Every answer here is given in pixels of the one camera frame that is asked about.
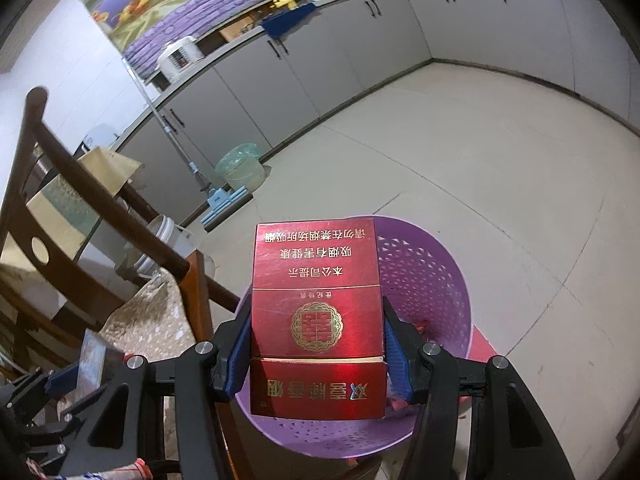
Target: tiled floor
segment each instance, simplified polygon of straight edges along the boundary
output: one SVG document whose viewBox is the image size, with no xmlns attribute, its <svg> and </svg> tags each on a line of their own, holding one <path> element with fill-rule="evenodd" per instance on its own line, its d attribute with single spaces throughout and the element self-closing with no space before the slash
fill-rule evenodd
<svg viewBox="0 0 640 480">
<path fill-rule="evenodd" d="M 551 89 L 433 64 L 268 165 L 255 199 L 202 242 L 217 280 L 244 291 L 258 222 L 377 212 L 418 224 L 455 257 L 476 325 L 524 378 L 576 477 L 599 476 L 640 396 L 629 357 L 640 352 L 640 139 Z M 404 450 L 385 455 L 378 480 L 397 476 Z"/>
</svg>

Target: blue cloth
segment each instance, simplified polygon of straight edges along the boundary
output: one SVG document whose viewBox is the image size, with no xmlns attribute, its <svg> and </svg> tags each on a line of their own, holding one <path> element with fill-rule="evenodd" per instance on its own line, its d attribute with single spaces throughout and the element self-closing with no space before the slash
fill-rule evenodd
<svg viewBox="0 0 640 480">
<path fill-rule="evenodd" d="M 298 23 L 316 10 L 314 4 L 305 4 L 262 20 L 262 28 L 272 40 L 279 40 Z"/>
</svg>

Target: chair backrest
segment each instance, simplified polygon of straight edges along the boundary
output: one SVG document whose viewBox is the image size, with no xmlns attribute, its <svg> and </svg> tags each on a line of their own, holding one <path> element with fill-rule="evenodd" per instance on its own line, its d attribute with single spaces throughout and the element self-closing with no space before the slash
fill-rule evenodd
<svg viewBox="0 0 640 480">
<path fill-rule="evenodd" d="M 53 320 L 49 320 L 0 278 L 0 296 L 4 297 L 18 313 L 15 321 L 7 316 L 0 318 L 0 326 L 4 326 L 5 330 L 13 335 L 14 353 L 19 350 L 18 354 L 20 354 L 24 350 L 20 350 L 19 347 L 27 346 L 52 364 L 62 365 L 63 360 L 66 361 L 65 358 L 60 355 L 53 357 L 50 352 L 54 354 L 56 352 L 44 346 L 38 346 L 38 341 L 29 336 L 23 328 L 27 330 L 41 328 L 63 345 L 79 348 L 84 329 L 99 330 L 109 315 L 123 304 L 123 301 L 69 258 L 47 235 L 27 208 L 23 189 L 29 176 L 29 161 L 36 144 L 39 145 L 62 178 L 98 215 L 123 238 L 171 272 L 178 283 L 181 283 L 190 274 L 192 265 L 121 208 L 114 197 L 81 164 L 74 160 L 42 122 L 46 103 L 47 91 L 44 88 L 32 89 L 25 101 L 14 163 L 0 210 L 0 248 L 4 246 L 7 234 L 10 234 L 38 272 L 73 305 L 84 311 L 95 322 L 88 322 L 87 316 L 80 315 L 66 306 L 56 314 Z M 123 186 L 120 197 L 147 221 L 158 215 L 128 184 Z M 201 340 L 210 337 L 211 332 L 208 299 L 227 310 L 234 311 L 239 298 L 208 277 L 197 279 L 195 282 L 197 282 L 199 289 L 204 287 L 206 293 L 202 290 L 193 290 L 189 294 L 183 291 L 183 295 L 185 296 L 185 308 L 188 313 L 193 312 L 192 315 L 195 316 L 193 318 L 193 322 L 196 324 L 193 326 L 194 334 L 197 339 Z M 26 360 L 24 364 L 17 360 L 16 362 L 23 367 L 29 365 Z"/>
</svg>

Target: white cabinet door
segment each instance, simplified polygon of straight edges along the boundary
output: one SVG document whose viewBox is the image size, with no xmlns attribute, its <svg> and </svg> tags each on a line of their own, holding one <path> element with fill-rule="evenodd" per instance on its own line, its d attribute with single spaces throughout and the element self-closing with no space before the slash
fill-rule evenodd
<svg viewBox="0 0 640 480">
<path fill-rule="evenodd" d="M 409 0 L 439 59 L 514 70 L 574 88 L 560 0 Z"/>
<path fill-rule="evenodd" d="M 188 139 L 184 136 L 178 138 L 202 173 L 211 178 L 213 168 L 210 164 L 202 156 L 193 153 L 193 145 Z M 205 193 L 199 191 L 191 171 L 153 117 L 132 134 L 118 151 L 145 165 L 143 176 L 146 187 L 140 191 L 140 195 L 160 214 L 170 216 L 180 223 L 207 199 Z"/>
<path fill-rule="evenodd" d="M 629 52 L 629 69 L 631 70 L 630 78 L 630 96 L 629 96 L 629 122 L 636 128 L 640 128 L 640 63 L 634 56 L 634 53 Z"/>
<path fill-rule="evenodd" d="M 318 118 L 300 81 L 267 35 L 238 48 L 215 70 L 271 146 Z"/>
<path fill-rule="evenodd" d="M 622 118 L 629 110 L 625 40 L 598 0 L 562 0 L 574 53 L 575 91 Z"/>
<path fill-rule="evenodd" d="M 501 66 L 502 0 L 409 0 L 431 55 Z"/>
<path fill-rule="evenodd" d="M 407 0 L 347 0 L 321 13 L 365 89 L 430 57 Z"/>
<path fill-rule="evenodd" d="M 165 103 L 162 111 L 181 133 L 187 135 L 202 155 L 215 166 L 238 144 L 253 142 L 260 153 L 271 146 L 218 73 L 209 69 Z M 224 184 L 214 174 L 213 184 Z"/>
<path fill-rule="evenodd" d="M 498 1 L 503 3 L 502 27 L 495 38 L 501 67 L 573 90 L 571 39 L 562 1 Z"/>
<path fill-rule="evenodd" d="M 346 54 L 318 12 L 281 38 L 276 47 L 320 115 L 362 92 Z"/>
<path fill-rule="evenodd" d="M 377 25 L 382 26 L 386 56 L 392 65 L 391 75 L 431 58 L 409 0 L 370 1 L 378 20 Z"/>
</svg>

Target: red cigarette pack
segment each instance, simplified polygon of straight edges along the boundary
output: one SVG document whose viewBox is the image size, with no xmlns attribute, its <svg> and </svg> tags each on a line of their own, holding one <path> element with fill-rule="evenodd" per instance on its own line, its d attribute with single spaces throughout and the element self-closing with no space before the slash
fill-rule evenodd
<svg viewBox="0 0 640 480">
<path fill-rule="evenodd" d="M 382 417 L 386 365 L 373 222 L 258 225 L 252 329 L 252 413 Z"/>
</svg>

